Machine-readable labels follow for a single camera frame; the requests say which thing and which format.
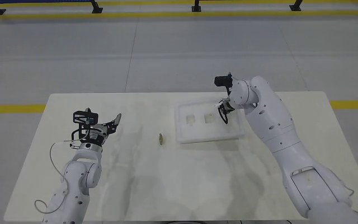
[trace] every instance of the railing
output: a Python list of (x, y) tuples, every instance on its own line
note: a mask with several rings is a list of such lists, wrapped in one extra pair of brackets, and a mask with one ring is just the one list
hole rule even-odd
[[(303, 0), (296, 0), (294, 4), (290, 5), (292, 11), (301, 11), (300, 5)], [(9, 3), (59, 3), (59, 2), (91, 2), (93, 6), (92, 13), (102, 13), (103, 8), (98, 6), (95, 0), (0, 0), (1, 4)], [(0, 15), (4, 14), (6, 9), (0, 9)], [(191, 7), (192, 12), (201, 12), (200, 0), (194, 0), (194, 6)]]
[[(102, 13), (103, 8), (98, 6), (95, 0), (0, 0), (0, 4), (11, 3), (58, 3), (58, 2), (90, 2), (92, 4), (92, 13)], [(4, 14), (6, 9), (0, 9), (0, 15)]]

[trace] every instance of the white foam tray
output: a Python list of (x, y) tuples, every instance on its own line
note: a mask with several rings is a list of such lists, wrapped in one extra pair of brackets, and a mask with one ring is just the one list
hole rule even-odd
[(214, 104), (218, 99), (186, 102), (176, 107), (176, 139), (179, 143), (195, 143), (235, 139), (244, 135), (243, 114), (235, 110), (228, 114), (229, 123), (221, 119)]

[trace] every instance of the white cable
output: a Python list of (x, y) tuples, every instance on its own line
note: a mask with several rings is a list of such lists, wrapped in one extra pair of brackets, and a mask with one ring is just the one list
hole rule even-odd
[(55, 142), (55, 143), (52, 144), (52, 146), (51, 146), (51, 148), (50, 148), (50, 161), (51, 161), (53, 167), (55, 168), (55, 170), (58, 172), (58, 174), (66, 181), (66, 190), (63, 191), (64, 197), (63, 197), (63, 199), (62, 199), (61, 204), (60, 204), (55, 210), (53, 210), (53, 211), (51, 211), (51, 212), (43, 212), (43, 211), (39, 210), (39, 208), (37, 207), (36, 202), (41, 202), (42, 204), (45, 205), (45, 207), (46, 207), (46, 209), (47, 209), (47, 204), (46, 204), (43, 200), (36, 200), (36, 201), (34, 201), (35, 209), (36, 209), (38, 212), (40, 212), (40, 213), (42, 213), (42, 214), (51, 214), (51, 213), (56, 212), (56, 211), (62, 206), (62, 204), (63, 204), (63, 202), (65, 201), (65, 198), (66, 198), (66, 196), (67, 196), (67, 194), (68, 194), (68, 180), (65, 178), (65, 176), (64, 176), (64, 175), (57, 169), (57, 167), (55, 166), (55, 163), (54, 163), (54, 161), (52, 160), (52, 155), (51, 155), (52, 148), (53, 148), (54, 145), (57, 144), (57, 143), (76, 142), (76, 141), (83, 140), (83, 139), (85, 139), (85, 138), (88, 136), (89, 133), (90, 133), (90, 131), (87, 130), (87, 133), (86, 133), (86, 135), (85, 135), (83, 138), (75, 139), (75, 140), (64, 140), (64, 141), (62, 141), (62, 142)]

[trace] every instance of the black post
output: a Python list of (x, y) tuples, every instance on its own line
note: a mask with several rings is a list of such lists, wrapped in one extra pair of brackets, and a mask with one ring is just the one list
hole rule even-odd
[(199, 6), (199, 0), (195, 0), (194, 6), (191, 7), (192, 12), (201, 12), (201, 6)]
[(91, 0), (91, 4), (93, 6), (92, 13), (102, 13), (103, 8), (100, 8), (95, 0)]
[(291, 11), (301, 11), (301, 8), (300, 8), (301, 3), (302, 3), (302, 0), (296, 0), (295, 4), (290, 5)]

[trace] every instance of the yellow line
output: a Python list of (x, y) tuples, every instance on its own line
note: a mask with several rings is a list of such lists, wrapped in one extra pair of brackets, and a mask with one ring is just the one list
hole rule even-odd
[(42, 113), (46, 105), (0, 105), (0, 114), (31, 114)]
[(358, 109), (358, 101), (356, 100), (331, 101), (330, 103), (333, 110)]
[[(333, 110), (358, 110), (358, 100), (330, 101)], [(42, 113), (45, 104), (32, 105), (0, 105), (0, 114), (31, 114)]]
[(67, 13), (67, 14), (10, 14), (9, 19), (65, 19), (65, 18), (151, 18), (151, 17), (225, 17), (225, 16), (357, 16), (358, 11), (234, 11), (234, 12), (120, 12), (120, 13)]
[[(100, 6), (123, 6), (123, 5), (167, 5), (167, 4), (193, 4), (194, 0), (173, 1), (118, 1), (98, 2)], [(294, 0), (202, 0), (200, 4), (293, 4)], [(358, 3), (358, 0), (305, 0), (306, 3)], [(10, 7), (83, 7), (90, 6), (88, 2), (58, 2), (58, 3), (17, 3), (0, 4), (1, 8)]]

